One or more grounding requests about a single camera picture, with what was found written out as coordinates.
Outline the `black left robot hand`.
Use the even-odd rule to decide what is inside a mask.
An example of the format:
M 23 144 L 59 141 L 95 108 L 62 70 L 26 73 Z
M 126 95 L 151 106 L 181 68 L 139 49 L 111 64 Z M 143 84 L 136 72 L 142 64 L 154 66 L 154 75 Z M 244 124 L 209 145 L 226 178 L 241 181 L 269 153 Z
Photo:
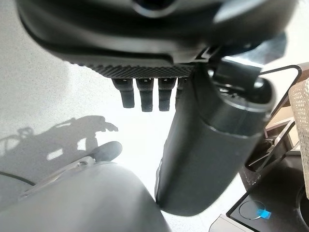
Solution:
M 275 103 L 263 67 L 284 55 L 295 0 L 18 0 L 26 32 L 54 56 L 113 80 L 125 108 L 133 85 L 150 110 L 176 112 L 155 199 L 170 214 L 207 209 L 256 148 Z

